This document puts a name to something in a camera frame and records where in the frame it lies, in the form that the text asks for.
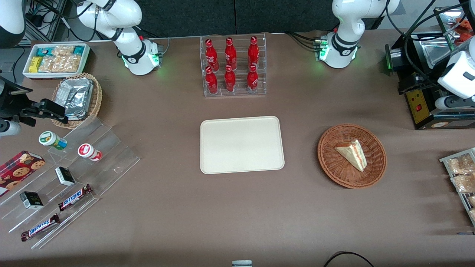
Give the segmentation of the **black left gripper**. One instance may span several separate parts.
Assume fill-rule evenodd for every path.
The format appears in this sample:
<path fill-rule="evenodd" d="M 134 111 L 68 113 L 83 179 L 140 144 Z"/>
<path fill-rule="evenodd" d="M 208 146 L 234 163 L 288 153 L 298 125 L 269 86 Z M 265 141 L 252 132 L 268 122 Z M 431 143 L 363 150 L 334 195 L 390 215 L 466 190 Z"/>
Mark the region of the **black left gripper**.
<path fill-rule="evenodd" d="M 442 86 L 438 83 L 441 72 L 431 72 L 429 74 L 424 73 L 412 73 L 410 75 L 398 74 L 399 82 L 397 85 L 397 91 L 400 96 L 414 90 L 442 90 Z"/>

